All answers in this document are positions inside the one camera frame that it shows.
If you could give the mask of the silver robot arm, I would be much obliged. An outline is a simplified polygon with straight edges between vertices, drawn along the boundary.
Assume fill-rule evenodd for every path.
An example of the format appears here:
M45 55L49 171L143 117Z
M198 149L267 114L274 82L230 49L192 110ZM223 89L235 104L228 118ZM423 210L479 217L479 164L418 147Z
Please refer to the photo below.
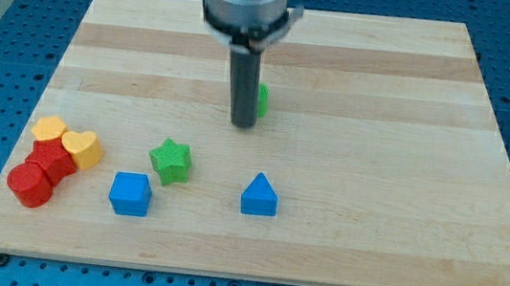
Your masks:
M261 54L282 40L302 19L304 8L288 0L202 0L211 34L231 51Z

